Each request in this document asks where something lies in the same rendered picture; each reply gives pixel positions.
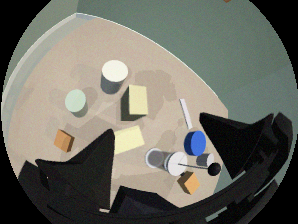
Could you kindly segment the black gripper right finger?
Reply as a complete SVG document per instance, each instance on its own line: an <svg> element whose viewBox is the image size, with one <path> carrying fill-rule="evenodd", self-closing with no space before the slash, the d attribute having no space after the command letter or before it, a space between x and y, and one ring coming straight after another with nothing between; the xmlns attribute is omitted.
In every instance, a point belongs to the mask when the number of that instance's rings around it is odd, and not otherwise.
<svg viewBox="0 0 298 224"><path fill-rule="evenodd" d="M245 171L243 167L257 148L263 131L273 121L273 116L273 113L270 113L265 119L247 124L212 115L212 113L200 112L201 127L217 149L231 179L234 180Z"/></svg>

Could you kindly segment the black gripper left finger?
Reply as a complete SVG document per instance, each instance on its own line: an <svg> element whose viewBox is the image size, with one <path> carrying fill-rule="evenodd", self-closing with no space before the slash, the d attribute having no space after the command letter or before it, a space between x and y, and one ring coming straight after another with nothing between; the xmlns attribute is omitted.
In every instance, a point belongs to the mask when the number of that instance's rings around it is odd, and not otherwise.
<svg viewBox="0 0 298 224"><path fill-rule="evenodd" d="M68 161L51 161L37 159L37 167L43 169L44 175L60 183L71 185L81 196L110 210L110 183L114 149L113 129L106 129L94 139L84 151Z"/></svg>

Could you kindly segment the light grey flat bar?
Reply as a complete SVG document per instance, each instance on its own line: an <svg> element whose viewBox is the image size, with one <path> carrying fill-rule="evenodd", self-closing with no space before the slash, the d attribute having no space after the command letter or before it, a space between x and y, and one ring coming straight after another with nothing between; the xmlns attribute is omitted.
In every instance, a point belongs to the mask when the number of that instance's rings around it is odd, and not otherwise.
<svg viewBox="0 0 298 224"><path fill-rule="evenodd" d="M190 120L188 109L186 109L185 99L180 99L180 103L181 103L182 111L184 111L186 127L190 129L192 128L192 120Z"/></svg>

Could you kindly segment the small orange-brown cube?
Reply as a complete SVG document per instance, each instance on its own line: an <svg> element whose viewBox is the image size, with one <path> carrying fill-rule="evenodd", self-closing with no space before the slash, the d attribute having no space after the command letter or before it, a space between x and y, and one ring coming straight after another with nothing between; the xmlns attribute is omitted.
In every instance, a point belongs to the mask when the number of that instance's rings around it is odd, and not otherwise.
<svg viewBox="0 0 298 224"><path fill-rule="evenodd" d="M68 135L67 132L61 131L61 129L59 129L59 131L57 131L55 143L53 144L55 144L55 147L61 149L61 151L68 153L71 152L73 140L73 136Z"/></svg>

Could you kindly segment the white cylinder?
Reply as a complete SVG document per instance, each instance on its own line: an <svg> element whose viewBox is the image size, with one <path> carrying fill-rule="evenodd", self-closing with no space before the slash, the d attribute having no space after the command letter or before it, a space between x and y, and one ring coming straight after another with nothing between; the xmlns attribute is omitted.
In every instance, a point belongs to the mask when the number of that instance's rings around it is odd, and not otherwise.
<svg viewBox="0 0 298 224"><path fill-rule="evenodd" d="M108 93L108 95L113 95L113 93L120 91L126 75L128 75L128 67L126 67L124 61L122 61L122 63L120 60L106 61L106 63L102 65L102 91Z"/></svg>

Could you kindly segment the blue cylinder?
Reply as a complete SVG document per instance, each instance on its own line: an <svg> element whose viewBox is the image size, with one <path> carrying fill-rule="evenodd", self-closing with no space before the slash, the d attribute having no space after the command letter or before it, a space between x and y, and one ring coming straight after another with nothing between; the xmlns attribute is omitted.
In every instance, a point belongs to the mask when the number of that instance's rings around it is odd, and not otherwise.
<svg viewBox="0 0 298 224"><path fill-rule="evenodd" d="M184 143L185 152L189 156L200 156L205 151L206 139L204 132L193 131L189 132L185 137Z"/></svg>

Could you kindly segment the pale yellow block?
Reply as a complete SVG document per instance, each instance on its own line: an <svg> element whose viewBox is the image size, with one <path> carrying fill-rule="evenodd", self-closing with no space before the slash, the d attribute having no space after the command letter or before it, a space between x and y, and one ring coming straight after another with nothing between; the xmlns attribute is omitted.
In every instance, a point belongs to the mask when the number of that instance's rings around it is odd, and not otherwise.
<svg viewBox="0 0 298 224"><path fill-rule="evenodd" d="M126 152L128 149L134 149L140 147L140 145L145 144L142 140L140 127L134 125L128 129L122 129L122 131L114 132L114 153L113 155L118 155L120 152Z"/></svg>
<svg viewBox="0 0 298 224"><path fill-rule="evenodd" d="M146 87L129 85L121 97L121 120L137 120L142 116L148 116Z"/></svg>

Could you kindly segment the tan rectangular box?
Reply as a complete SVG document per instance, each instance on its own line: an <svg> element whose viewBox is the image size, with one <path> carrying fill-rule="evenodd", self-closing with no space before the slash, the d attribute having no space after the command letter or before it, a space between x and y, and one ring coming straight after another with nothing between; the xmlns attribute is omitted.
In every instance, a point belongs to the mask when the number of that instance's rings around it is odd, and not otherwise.
<svg viewBox="0 0 298 224"><path fill-rule="evenodd" d="M177 183L180 184L185 193L189 194L196 192L198 186L200 186L200 181L197 180L197 176L194 176L194 172L189 171L186 171L185 175L177 180Z"/></svg>

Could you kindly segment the grey cylinder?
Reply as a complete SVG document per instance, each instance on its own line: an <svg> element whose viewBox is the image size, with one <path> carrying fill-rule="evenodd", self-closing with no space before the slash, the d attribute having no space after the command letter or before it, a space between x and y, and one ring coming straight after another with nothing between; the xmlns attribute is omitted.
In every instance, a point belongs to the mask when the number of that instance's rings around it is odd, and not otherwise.
<svg viewBox="0 0 298 224"><path fill-rule="evenodd" d="M202 153L202 155L197 156L196 163L198 167L208 167L212 164L214 161L214 155L213 153Z"/></svg>

